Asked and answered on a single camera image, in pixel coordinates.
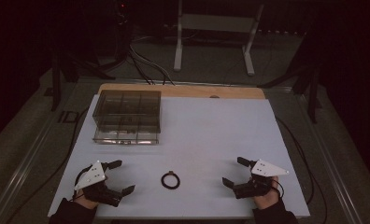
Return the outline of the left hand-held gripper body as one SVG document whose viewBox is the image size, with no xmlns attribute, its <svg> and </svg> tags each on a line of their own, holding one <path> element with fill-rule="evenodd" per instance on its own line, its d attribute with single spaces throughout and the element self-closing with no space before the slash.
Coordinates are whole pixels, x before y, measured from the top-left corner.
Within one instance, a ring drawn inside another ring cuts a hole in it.
<svg viewBox="0 0 370 224">
<path fill-rule="evenodd" d="M 109 162 L 97 161 L 81 170 L 76 178 L 74 191 L 82 190 L 84 196 L 94 202 L 117 207 L 121 201 L 120 192 L 109 189 L 105 183 Z"/>
</svg>

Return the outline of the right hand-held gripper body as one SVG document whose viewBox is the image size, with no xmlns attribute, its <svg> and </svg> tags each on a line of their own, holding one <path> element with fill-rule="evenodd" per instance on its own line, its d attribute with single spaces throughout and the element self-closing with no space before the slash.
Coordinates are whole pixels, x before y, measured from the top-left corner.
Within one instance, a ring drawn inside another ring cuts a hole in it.
<svg viewBox="0 0 370 224">
<path fill-rule="evenodd" d="M 264 196 L 272 188 L 272 177 L 287 175 L 289 172 L 270 162 L 257 160 L 251 161 L 250 180 L 243 184 L 234 185 L 234 191 L 237 199 Z"/>
</svg>

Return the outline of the transparent plastic drawer box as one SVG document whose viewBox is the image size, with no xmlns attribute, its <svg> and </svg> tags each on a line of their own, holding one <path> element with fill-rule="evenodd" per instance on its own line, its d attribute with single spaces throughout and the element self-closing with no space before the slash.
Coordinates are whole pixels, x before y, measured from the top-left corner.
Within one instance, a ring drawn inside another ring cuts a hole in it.
<svg viewBox="0 0 370 224">
<path fill-rule="evenodd" d="M 156 145 L 161 133 L 161 93 L 101 91 L 92 117 L 95 143 Z"/>
</svg>

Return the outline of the person's left hand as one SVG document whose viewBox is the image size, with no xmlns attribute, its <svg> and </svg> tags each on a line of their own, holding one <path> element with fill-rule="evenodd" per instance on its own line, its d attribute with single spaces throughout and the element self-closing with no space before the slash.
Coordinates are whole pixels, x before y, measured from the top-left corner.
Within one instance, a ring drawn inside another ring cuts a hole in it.
<svg viewBox="0 0 370 224">
<path fill-rule="evenodd" d="M 97 202 L 93 202 L 93 201 L 88 200 L 84 196 L 84 194 L 80 191 L 78 192 L 74 202 L 80 204 L 81 206 L 83 206 L 87 209 L 91 209 L 91 210 L 93 210 L 94 208 L 96 208 L 99 205 L 99 203 L 97 203 Z"/>
</svg>

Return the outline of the person's right hand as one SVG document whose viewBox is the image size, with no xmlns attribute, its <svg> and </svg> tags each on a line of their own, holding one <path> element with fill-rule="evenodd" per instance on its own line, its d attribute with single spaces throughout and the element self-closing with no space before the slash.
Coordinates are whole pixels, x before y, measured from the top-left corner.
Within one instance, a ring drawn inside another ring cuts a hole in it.
<svg viewBox="0 0 370 224">
<path fill-rule="evenodd" d="M 272 188 L 264 196 L 253 197 L 256 207 L 260 210 L 264 210 L 278 202 L 280 193 L 278 191 L 278 177 L 272 177 Z"/>
</svg>

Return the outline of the white table mat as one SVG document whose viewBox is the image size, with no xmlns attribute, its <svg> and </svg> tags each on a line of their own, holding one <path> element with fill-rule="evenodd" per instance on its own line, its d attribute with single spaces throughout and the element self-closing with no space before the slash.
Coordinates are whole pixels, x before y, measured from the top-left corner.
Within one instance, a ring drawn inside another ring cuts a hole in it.
<svg viewBox="0 0 370 224">
<path fill-rule="evenodd" d="M 117 207 L 101 205 L 99 218 L 214 219 L 248 218 L 253 203 L 237 199 L 221 179 L 249 179 L 238 157 L 263 160 L 287 170 L 279 179 L 283 201 L 297 217 L 309 214 L 271 105 L 266 100 L 164 97 L 159 143 L 100 145 L 93 141 L 95 122 L 88 115 L 50 211 L 71 197 L 81 169 L 96 161 L 121 160 L 107 172 L 107 186 L 120 190 L 135 185 Z"/>
</svg>

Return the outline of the black tripod stand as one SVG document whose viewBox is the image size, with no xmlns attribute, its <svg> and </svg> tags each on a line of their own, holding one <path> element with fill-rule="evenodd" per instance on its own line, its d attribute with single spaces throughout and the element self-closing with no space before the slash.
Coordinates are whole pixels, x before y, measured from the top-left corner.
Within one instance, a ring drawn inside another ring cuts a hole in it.
<svg viewBox="0 0 370 224">
<path fill-rule="evenodd" d="M 61 75 L 64 75 L 65 80 L 69 82 L 76 82 L 78 80 L 78 74 L 74 69 L 75 65 L 78 65 L 81 68 L 88 70 L 94 76 L 99 77 L 101 79 L 106 80 L 114 79 L 114 77 L 108 76 L 107 74 L 98 70 L 96 67 L 93 67 L 92 65 L 81 60 L 79 56 L 76 56 L 75 54 L 62 49 L 53 48 L 51 50 L 52 111 L 55 111 L 61 102 L 62 97 Z"/>
<path fill-rule="evenodd" d="M 317 94 L 320 78 L 321 63 L 301 65 L 290 72 L 286 72 L 283 76 L 275 78 L 267 83 L 258 85 L 258 88 L 270 89 L 276 85 L 288 80 L 292 77 L 297 77 L 292 85 L 292 92 L 294 94 L 304 94 L 308 91 L 307 114 L 313 123 L 316 123 L 316 108 L 317 108 Z"/>
</svg>

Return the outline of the white metal stand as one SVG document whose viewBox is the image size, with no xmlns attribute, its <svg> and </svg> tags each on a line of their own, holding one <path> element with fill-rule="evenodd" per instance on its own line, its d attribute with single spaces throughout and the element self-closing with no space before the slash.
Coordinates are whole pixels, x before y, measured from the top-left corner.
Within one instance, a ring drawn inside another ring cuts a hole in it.
<svg viewBox="0 0 370 224">
<path fill-rule="evenodd" d="M 257 34 L 259 22 L 263 14 L 264 4 L 257 6 L 256 12 L 249 18 L 189 14 L 183 12 L 183 0 L 178 0 L 178 26 L 177 26 L 177 46 L 174 58 L 174 70 L 180 71 L 182 65 L 182 31 L 221 31 L 221 32 L 238 32 L 249 35 L 248 42 L 242 47 L 242 55 L 249 76 L 255 75 L 255 69 L 250 56 L 254 38 Z"/>
</svg>

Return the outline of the dark device with red light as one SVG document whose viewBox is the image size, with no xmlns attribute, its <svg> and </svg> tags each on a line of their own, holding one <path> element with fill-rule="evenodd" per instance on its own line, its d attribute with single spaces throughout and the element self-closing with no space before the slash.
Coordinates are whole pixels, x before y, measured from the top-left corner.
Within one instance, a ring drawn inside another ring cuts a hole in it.
<svg viewBox="0 0 370 224">
<path fill-rule="evenodd" d="M 113 0 L 115 18 L 116 49 L 115 60 L 123 62 L 129 52 L 133 24 L 130 0 Z"/>
</svg>

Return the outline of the metal floor rail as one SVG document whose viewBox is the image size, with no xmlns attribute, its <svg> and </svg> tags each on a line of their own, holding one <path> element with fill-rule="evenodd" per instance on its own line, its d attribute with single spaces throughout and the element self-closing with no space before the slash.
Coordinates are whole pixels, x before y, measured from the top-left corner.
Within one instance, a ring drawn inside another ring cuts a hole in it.
<svg viewBox="0 0 370 224">
<path fill-rule="evenodd" d="M 334 163 L 333 157 L 327 147 L 322 135 L 318 132 L 317 125 L 311 121 L 311 118 L 307 114 L 307 100 L 303 95 L 294 95 L 295 100 L 300 108 L 302 116 L 306 121 L 306 125 L 313 136 L 317 144 L 317 150 L 320 153 L 321 160 L 324 164 L 324 168 L 330 178 L 336 198 L 341 204 L 341 207 L 345 213 L 345 216 L 349 224 L 363 224 L 361 217 L 350 198 L 349 191 L 345 186 L 345 183 L 338 172 Z"/>
<path fill-rule="evenodd" d="M 0 133 L 0 223 L 75 87 L 74 83 L 63 84 L 61 100 L 52 111 L 52 100 L 43 95 L 47 89 L 43 86 Z"/>
</svg>

